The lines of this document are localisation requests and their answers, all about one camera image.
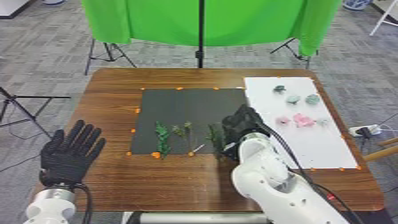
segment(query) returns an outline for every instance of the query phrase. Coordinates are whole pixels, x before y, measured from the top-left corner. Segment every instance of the white board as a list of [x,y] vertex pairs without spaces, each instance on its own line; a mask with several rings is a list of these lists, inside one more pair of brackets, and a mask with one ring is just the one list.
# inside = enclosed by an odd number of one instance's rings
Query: white board
[[[273,92],[277,85],[284,85],[282,94]],[[307,77],[250,77],[245,78],[245,95],[250,107],[255,109],[263,121],[277,131],[293,150],[303,169],[355,168],[357,162],[350,152],[346,142],[341,138],[341,132],[334,123],[327,106],[321,102],[318,105],[305,103],[305,97],[316,94],[316,87]],[[286,103],[291,95],[300,96],[296,105]],[[311,119],[327,119],[327,125],[314,124],[312,127],[296,127],[293,116],[300,113]],[[279,125],[275,119],[286,116],[289,124]],[[296,168],[286,151],[271,137],[279,154],[291,168]]]

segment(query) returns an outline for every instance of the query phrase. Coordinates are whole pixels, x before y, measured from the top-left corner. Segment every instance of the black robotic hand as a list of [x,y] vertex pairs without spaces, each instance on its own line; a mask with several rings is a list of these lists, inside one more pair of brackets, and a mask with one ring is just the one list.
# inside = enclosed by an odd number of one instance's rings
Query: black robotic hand
[[238,147],[241,137],[252,133],[259,132],[270,136],[266,130],[261,128],[263,119],[257,115],[255,110],[243,104],[239,106],[234,115],[227,116],[222,120],[222,129],[225,136],[225,149],[223,155],[238,161]]
[[97,141],[99,134],[101,129],[94,129],[90,124],[85,125],[81,120],[78,120],[67,136],[64,136],[64,130],[55,132],[51,141],[40,150],[39,179],[46,187],[60,183],[72,187],[81,183],[106,143],[104,138]]

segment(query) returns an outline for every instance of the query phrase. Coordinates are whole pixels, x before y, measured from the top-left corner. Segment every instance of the green backdrop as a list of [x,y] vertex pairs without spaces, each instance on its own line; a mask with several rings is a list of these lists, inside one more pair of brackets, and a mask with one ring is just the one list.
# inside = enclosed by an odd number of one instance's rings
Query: green backdrop
[[[199,0],[83,0],[94,38],[197,46]],[[206,0],[204,45],[268,43],[295,37],[311,56],[341,0]]]

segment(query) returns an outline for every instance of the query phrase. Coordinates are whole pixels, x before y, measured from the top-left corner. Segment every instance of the green object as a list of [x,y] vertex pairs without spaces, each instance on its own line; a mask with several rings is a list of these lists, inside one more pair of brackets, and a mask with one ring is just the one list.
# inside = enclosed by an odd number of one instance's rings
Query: green object
[[158,135],[158,152],[161,155],[161,159],[165,159],[167,154],[170,152],[170,146],[167,144],[168,140],[168,130],[163,124],[156,121],[156,135]]
[[309,105],[316,105],[319,103],[319,96],[316,94],[311,94],[305,98],[305,102]]
[[[197,46],[199,0],[83,0],[92,36]],[[300,55],[321,44],[341,0],[206,0],[204,45],[268,43],[295,37]]]
[[291,104],[296,104],[300,99],[302,99],[302,97],[293,95],[293,96],[287,97],[286,102],[291,103]]
[[220,125],[216,124],[209,124],[207,125],[207,137],[206,140],[211,141],[213,144],[213,154],[215,154],[215,158],[220,159],[222,158],[222,151],[225,148],[225,141],[223,141],[223,132],[220,130]]
[[184,137],[184,129],[177,127],[177,125],[172,126],[172,133],[183,138]]
[[282,93],[284,91],[286,91],[286,88],[282,85],[273,88],[273,92]]

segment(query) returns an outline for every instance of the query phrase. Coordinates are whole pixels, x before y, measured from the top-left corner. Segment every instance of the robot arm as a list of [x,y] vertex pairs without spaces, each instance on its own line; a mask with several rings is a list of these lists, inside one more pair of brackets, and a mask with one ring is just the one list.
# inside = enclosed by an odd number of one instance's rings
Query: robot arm
[[46,188],[28,205],[24,224],[67,224],[76,212],[72,190],[80,188],[87,197],[90,195],[81,181],[106,143],[99,135],[101,129],[90,124],[85,125],[81,120],[67,135],[62,130],[53,134],[40,150],[39,179]]
[[348,224],[307,181],[287,171],[268,136],[245,135],[239,143],[239,165],[232,183],[243,197],[250,198],[275,224]]
[[23,224],[67,224],[76,212],[74,193],[64,188],[42,190],[26,208]]

